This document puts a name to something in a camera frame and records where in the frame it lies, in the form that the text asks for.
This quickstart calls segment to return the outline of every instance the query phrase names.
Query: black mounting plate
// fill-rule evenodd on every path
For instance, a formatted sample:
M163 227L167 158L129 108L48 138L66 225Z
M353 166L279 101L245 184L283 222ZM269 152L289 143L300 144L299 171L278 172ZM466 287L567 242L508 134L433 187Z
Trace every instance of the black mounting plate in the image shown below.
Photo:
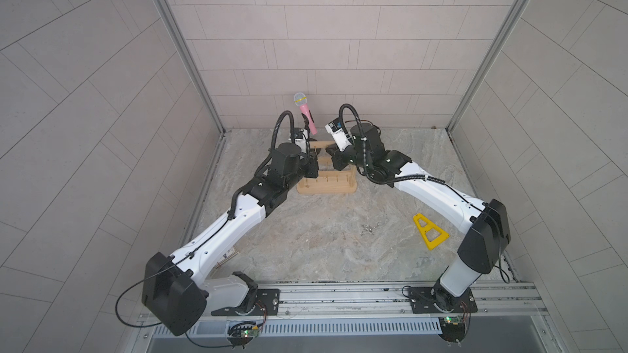
M267 312L267 316L277 315L279 312L279 289L258 289L257 290L257 298L255 301L261 301L265 306ZM277 304L272 304L272 301L277 299ZM223 309L219 309L216 311L212 311L212 316L263 316L263 312L257 305L253 307L253 310L246 315L242 315L235 311L232 307L227 307Z
M416 291L425 297L432 297L430 291L432 290L431 286L413 286ZM410 300L410 306L412 307L412 313L439 313L444 315L445 313L438 308L435 307L434 302L425 300L421 298L418 294L414 297L415 302ZM467 289L465 293L463 293L460 297L460 300L467 304L467 309L469 312L477 312L477 305L475 304L475 298L473 297L473 293L471 293L471 289ZM462 313L462 304L460 304L459 311L452 311L450 313Z

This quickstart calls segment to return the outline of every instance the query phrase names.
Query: wooden holder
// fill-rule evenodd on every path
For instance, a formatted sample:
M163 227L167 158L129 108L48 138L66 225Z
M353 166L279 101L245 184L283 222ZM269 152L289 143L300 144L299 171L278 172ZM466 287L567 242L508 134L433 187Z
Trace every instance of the wooden holder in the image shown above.
M325 147L333 145L332 141L310 142L310 148L319 148L323 151ZM332 157L318 157L319 164L332 163ZM354 193L357 190L356 166L351 165L350 170L319 170L318 178L303 178L296 184L298 193L313 195L314 193Z

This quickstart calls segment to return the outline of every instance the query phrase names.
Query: yellow triangular object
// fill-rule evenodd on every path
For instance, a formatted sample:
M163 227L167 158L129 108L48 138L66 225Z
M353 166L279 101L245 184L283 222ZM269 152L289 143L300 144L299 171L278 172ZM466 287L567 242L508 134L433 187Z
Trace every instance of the yellow triangular object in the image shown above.
M421 226L421 224L419 223L419 220L421 219L426 223L425 226ZM449 233L440 229L440 227L438 227L435 223L431 222L421 213L414 216L414 223L416 224L416 227L419 229L419 232L421 233L421 236L423 237L423 240L425 241L425 244L428 246L430 251L436 248L440 243L447 240L447 238L449 237ZM428 240L428 236L426 235L426 233L431 231L432 229L439 232L440 234L438 235L436 239L430 241Z

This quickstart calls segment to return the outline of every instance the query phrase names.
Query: gray tile wall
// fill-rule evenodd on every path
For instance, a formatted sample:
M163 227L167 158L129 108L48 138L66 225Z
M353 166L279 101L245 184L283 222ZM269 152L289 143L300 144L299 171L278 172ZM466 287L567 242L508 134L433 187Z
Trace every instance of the gray tile wall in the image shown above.
M531 0L453 139L570 351L628 351L628 0Z
M117 294L179 245L218 130L152 0L0 12L0 350L113 353Z
M352 103L382 126L444 127L513 0L168 0L227 127L317 122Z

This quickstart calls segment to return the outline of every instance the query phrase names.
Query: pink microphone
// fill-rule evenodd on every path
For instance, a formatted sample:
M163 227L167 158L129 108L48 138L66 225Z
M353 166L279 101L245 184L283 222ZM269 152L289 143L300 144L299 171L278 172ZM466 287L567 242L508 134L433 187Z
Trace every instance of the pink microphone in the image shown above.
M301 109L301 112L310 121L309 124L308 124L308 129L310 131L310 135L316 135L318 131L314 127L314 121L312 120L312 116L310 115L310 108L308 108L308 99L305 98L305 94L300 93L300 92L296 93L294 95L294 103L296 104L296 106L299 107L299 109Z

